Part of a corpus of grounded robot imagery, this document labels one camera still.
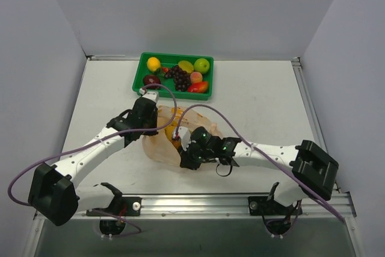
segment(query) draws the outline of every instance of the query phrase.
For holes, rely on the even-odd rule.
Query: green tray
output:
[[[212,78],[214,76],[214,59],[212,57],[202,57],[198,55],[181,55],[181,54],[158,54],[155,52],[143,52],[137,69],[137,74],[135,75],[134,83],[132,84],[132,90],[139,94],[139,89],[144,85],[143,78],[146,75],[152,74],[147,68],[147,60],[150,57],[156,57],[160,62],[162,67],[173,67],[178,64],[181,60],[187,60],[190,63],[194,64],[195,60],[198,58],[205,58],[210,63],[210,70],[203,75],[203,80],[209,82],[209,90],[206,93],[188,93],[187,91],[177,91],[174,86],[173,79],[165,79],[164,77],[159,77],[161,83],[168,87],[177,99],[197,99],[199,101],[206,101],[211,97],[212,94]],[[159,96],[164,98],[170,98],[171,95],[164,88],[160,88]]]

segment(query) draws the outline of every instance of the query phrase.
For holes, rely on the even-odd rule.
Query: gray wall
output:
[[[20,256],[34,210],[7,197],[13,176],[58,152],[85,57],[56,0],[0,0],[0,255]],[[26,200],[31,175],[15,195]]]
[[[87,55],[303,55],[332,0],[57,0]]]
[[[303,57],[329,152],[368,256],[383,256],[385,0],[334,0]]]

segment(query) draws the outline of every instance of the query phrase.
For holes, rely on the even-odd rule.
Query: yellow object in bag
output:
[[[180,141],[173,141],[172,134],[185,109],[185,107],[178,107],[176,117],[172,124],[158,131],[157,135],[144,136],[142,138],[144,153],[150,159],[179,167],[180,156],[177,148],[180,146]],[[166,124],[171,119],[173,113],[174,108],[160,105],[158,107],[158,126]],[[210,134],[217,135],[221,138],[223,137],[216,123],[211,122],[207,117],[202,116],[194,110],[189,110],[184,115],[180,125],[188,128],[191,132],[199,126],[203,126]]]

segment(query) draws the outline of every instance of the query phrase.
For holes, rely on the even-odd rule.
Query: white table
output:
[[[312,131],[290,61],[215,61],[214,89],[203,102],[220,110],[249,141],[300,144],[313,140]],[[131,89],[138,61],[88,61],[73,112],[64,150],[82,146],[138,97]],[[178,100],[188,107],[196,101]],[[172,106],[161,98],[159,104]],[[214,112],[196,111],[218,123],[224,135],[234,133]],[[215,164],[198,171],[172,167],[148,159],[141,141],[102,163],[82,186],[109,182],[124,193],[252,193],[267,192],[283,173],[257,167],[234,168],[221,178]]]

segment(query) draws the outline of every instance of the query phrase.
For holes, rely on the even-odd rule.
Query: purple cable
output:
[[[113,215],[113,214],[110,214],[110,213],[107,213],[107,212],[104,212],[104,211],[101,211],[101,210],[98,210],[98,209],[92,209],[92,211],[98,212],[99,214],[102,214],[102,215],[105,215],[105,216],[108,216],[108,217],[115,218],[115,219],[117,219],[119,221],[125,222],[126,224],[128,224],[128,225],[138,229],[136,232],[127,232],[127,233],[124,233],[124,234],[115,235],[114,238],[133,236],[133,235],[137,235],[137,234],[142,233],[142,229],[138,225],[136,225],[134,223],[131,223],[130,221],[127,221],[126,219],[121,218],[120,216]]]
[[[302,200],[298,201],[297,213],[296,213],[296,215],[295,215],[295,218],[294,218],[294,220],[293,220],[293,223],[291,224],[290,228],[289,228],[285,233],[283,233],[283,234],[281,234],[281,235],[275,235],[275,234],[271,233],[267,228],[265,228],[265,230],[266,230],[269,234],[273,234],[273,237],[279,237],[279,238],[280,238],[281,236],[287,235],[291,230],[293,230],[294,225],[295,225],[296,222],[297,222],[298,216],[300,215],[300,211],[301,211],[301,204],[302,204]],[[268,220],[268,221],[266,222],[266,225],[268,225],[268,224],[269,224],[270,222],[272,222],[272,221],[275,221],[275,219],[273,219],[273,220]]]
[[[105,141],[105,140],[108,140],[109,138],[113,138],[115,137],[116,135],[121,135],[121,134],[126,134],[128,132],[153,132],[153,131],[158,131],[160,129],[164,129],[166,126],[170,125],[171,122],[174,120],[175,116],[176,116],[176,112],[177,112],[177,104],[176,104],[176,98],[174,96],[174,94],[172,93],[172,91],[168,88],[168,87],[165,87],[164,85],[162,84],[148,84],[148,85],[145,85],[144,87],[142,87],[144,89],[144,91],[147,91],[146,88],[148,87],[153,87],[153,86],[158,86],[158,87],[162,87],[164,89],[166,89],[170,94],[171,94],[171,97],[173,98],[173,101],[174,101],[174,114],[173,116],[171,117],[171,119],[165,124],[165,125],[162,125],[158,128],[150,128],[150,129],[126,129],[124,131],[120,131],[120,132],[115,132],[111,135],[107,135],[106,137],[104,138],[101,138],[102,141]],[[66,155],[71,155],[73,153],[78,153],[82,150],[86,150],[88,149],[89,147],[92,147],[92,146],[95,146],[96,144],[100,144],[100,140],[98,141],[94,141],[93,143],[90,143],[90,144],[87,144],[83,147],[79,147],[77,149],[73,149],[73,150],[68,150],[67,152],[62,152],[62,153],[59,153],[58,155],[54,155],[54,156],[49,156],[45,159],[41,159],[40,161],[37,161],[36,163],[30,165],[29,167],[25,168],[24,170],[22,170],[19,174],[17,174],[16,177],[13,178],[13,180],[10,182],[9,186],[8,186],[8,190],[7,190],[7,193],[8,193],[8,197],[14,201],[15,203],[17,204],[20,204],[20,205],[23,205],[23,206],[31,206],[29,203],[27,202],[23,202],[23,201],[20,201],[18,199],[16,199],[13,194],[12,194],[12,188],[13,188],[13,185],[17,182],[18,179],[20,179],[25,173],[27,173],[28,171],[30,171],[31,169],[33,169],[34,167],[40,165],[40,164],[43,164],[45,162],[48,162],[52,159],[57,159],[61,156],[66,156]]]
[[[340,220],[343,224],[345,224],[345,220],[343,219],[342,215],[340,213],[337,212],[337,210],[335,210],[328,202],[326,202],[320,195],[318,195],[316,192],[314,192],[312,189],[310,189],[307,185],[305,185],[304,183],[302,183],[300,180],[298,180],[291,172],[288,172],[286,170],[286,168],[284,167],[284,165],[280,164],[280,163],[277,163],[275,162],[272,158],[270,158],[269,155],[267,155],[264,151],[262,151],[261,149],[255,147],[255,146],[252,146],[244,137],[242,137],[240,135],[240,133],[234,128],[234,126],[230,123],[230,121],[221,113],[219,112],[218,110],[216,110],[215,108],[213,107],[210,107],[209,105],[205,105],[205,104],[197,104],[197,105],[192,105],[190,107],[188,107],[183,113],[182,115],[180,116],[179,118],[179,121],[178,121],[178,125],[176,126],[176,134],[179,130],[179,127],[180,127],[180,123],[183,119],[183,116],[189,111],[191,110],[192,108],[196,108],[196,107],[203,107],[203,108],[209,108],[210,110],[212,111],[215,111],[218,115],[220,115],[222,117],[222,119],[224,119],[224,121],[231,127],[231,129],[233,130],[233,132],[238,136],[238,138],[241,139],[241,141],[243,141],[248,147],[256,150],[257,152],[259,152],[262,156],[264,156],[271,164],[273,164],[274,166],[276,166],[279,170],[281,170],[286,176],[288,176],[289,178],[291,178],[294,182],[296,182],[301,188],[304,188],[307,192],[309,192],[311,195],[313,195],[314,199],[318,200],[320,202],[320,205],[322,207],[324,207],[327,211],[329,211],[330,213],[332,213],[334,216],[336,216],[336,218],[338,220]]]

